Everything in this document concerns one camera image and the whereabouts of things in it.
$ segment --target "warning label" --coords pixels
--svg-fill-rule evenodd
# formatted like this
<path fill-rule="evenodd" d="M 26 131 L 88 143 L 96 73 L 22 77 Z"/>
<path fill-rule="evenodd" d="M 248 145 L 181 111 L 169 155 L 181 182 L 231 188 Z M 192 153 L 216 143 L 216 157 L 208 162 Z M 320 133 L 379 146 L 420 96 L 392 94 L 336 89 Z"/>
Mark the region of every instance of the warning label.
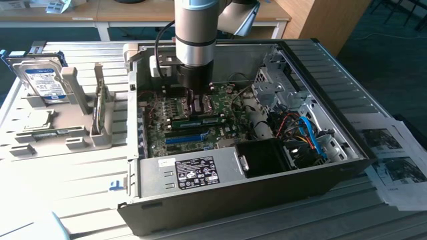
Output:
<path fill-rule="evenodd" d="M 212 156 L 176 161 L 174 168 L 181 190 L 220 183 Z"/>

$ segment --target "circuit board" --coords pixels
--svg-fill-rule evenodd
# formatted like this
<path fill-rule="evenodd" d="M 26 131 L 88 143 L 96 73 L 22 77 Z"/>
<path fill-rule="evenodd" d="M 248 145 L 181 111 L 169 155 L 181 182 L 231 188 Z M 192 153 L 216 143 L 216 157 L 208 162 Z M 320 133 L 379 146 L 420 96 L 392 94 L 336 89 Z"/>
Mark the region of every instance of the circuit board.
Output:
<path fill-rule="evenodd" d="M 248 125 L 249 121 L 240 106 L 240 98 L 235 100 L 235 110 L 232 111 L 232 99 L 239 93 L 229 84 L 216 85 L 214 90 L 208 93 L 210 103 L 208 114 L 213 114 L 220 119 L 214 125 L 194 126 L 182 130 L 172 130 L 170 121 L 188 117 L 185 108 L 185 97 L 166 97 L 164 92 L 156 93 L 154 97 L 146 101 L 145 119 L 146 119 L 146 139 L 148 139 L 148 158 L 162 157 L 168 155 L 205 151 L 227 147 L 224 143 L 237 143 L 247 140 L 247 130 L 241 127 Z M 198 131 L 194 135 L 196 140 L 186 138 L 185 142 L 176 141 L 169 135 L 180 136 L 180 133 Z"/>

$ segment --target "metal work surface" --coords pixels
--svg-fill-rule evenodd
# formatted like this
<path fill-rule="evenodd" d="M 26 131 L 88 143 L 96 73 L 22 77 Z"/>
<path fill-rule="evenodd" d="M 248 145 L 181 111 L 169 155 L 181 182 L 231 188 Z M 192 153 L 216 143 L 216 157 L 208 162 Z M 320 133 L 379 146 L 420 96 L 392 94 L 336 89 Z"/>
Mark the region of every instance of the metal work surface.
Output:
<path fill-rule="evenodd" d="M 57 214 L 72 239 L 397 240 L 409 237 L 421 239 L 427 236 L 427 213 L 397 211 L 395 207 L 387 206 L 364 175 L 339 183 L 323 196 L 158 232 L 146 237 L 133 236 L 116 209 L 110 209 L 118 202 L 116 196 L 125 194 L 125 191 L 108 193 L 110 180 L 122 178 L 128 171 L 128 76 L 122 62 L 124 43 L 48 42 L 44 48 L 45 52 L 64 52 L 69 66 L 78 70 L 77 79 L 85 93 L 94 92 L 92 63 L 102 63 L 104 80 L 118 100 L 113 112 L 113 147 L 60 157 L 1 161 L 16 168 L 30 181 L 33 189 L 38 191 L 46 205 Z M 341 110 L 347 109 L 349 113 L 387 114 L 380 106 L 371 103 L 369 96 L 352 81 L 351 76 L 343 75 L 337 63 L 311 40 L 291 40 L 287 43 L 320 84 L 325 88 L 329 86 L 331 90 L 325 91 Z M 1 116 L 6 115 L 8 109 L 18 108 L 21 101 L 17 98 L 14 100 L 13 93 L 17 93 L 20 88 L 21 85 L 14 83 L 1 107 Z"/>

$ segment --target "pci express slot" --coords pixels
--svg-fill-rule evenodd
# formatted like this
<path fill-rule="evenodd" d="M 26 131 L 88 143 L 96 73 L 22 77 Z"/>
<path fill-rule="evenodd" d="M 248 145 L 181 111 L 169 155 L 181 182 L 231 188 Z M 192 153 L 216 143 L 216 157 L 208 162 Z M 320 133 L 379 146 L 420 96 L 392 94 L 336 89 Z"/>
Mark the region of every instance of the pci express slot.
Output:
<path fill-rule="evenodd" d="M 202 142 L 206 138 L 209 131 L 205 133 L 185 135 L 185 136 L 174 136 L 174 137 L 165 137 L 164 143 L 165 144 L 181 144 L 181 143 L 190 143 L 190 142 Z"/>

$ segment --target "white label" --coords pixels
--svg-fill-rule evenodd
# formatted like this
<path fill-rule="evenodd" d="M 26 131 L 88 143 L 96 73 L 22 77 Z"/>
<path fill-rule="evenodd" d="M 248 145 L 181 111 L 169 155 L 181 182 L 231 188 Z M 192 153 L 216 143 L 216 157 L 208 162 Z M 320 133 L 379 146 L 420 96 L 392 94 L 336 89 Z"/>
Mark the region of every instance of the white label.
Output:
<path fill-rule="evenodd" d="M 52 100 L 57 100 L 65 97 L 62 86 L 54 80 L 56 73 L 53 69 L 26 69 L 25 73 L 30 86 L 36 89 L 40 97 Z"/>
<path fill-rule="evenodd" d="M 158 168 L 169 167 L 174 165 L 174 158 L 158 159 Z"/>
<path fill-rule="evenodd" d="M 78 20 L 78 21 L 92 21 L 92 17 L 73 17 L 72 20 Z"/>
<path fill-rule="evenodd" d="M 33 137 L 44 138 L 44 137 L 50 137 L 50 136 L 56 136 L 56 135 L 57 134 L 54 132 L 50 132 L 50 133 L 41 133 L 41 134 L 33 135 Z"/>
<path fill-rule="evenodd" d="M 194 123 L 185 123 L 178 126 L 182 128 L 182 127 L 189 127 L 189 126 L 198 126 L 200 124 L 201 124 L 200 122 L 194 122 Z"/>

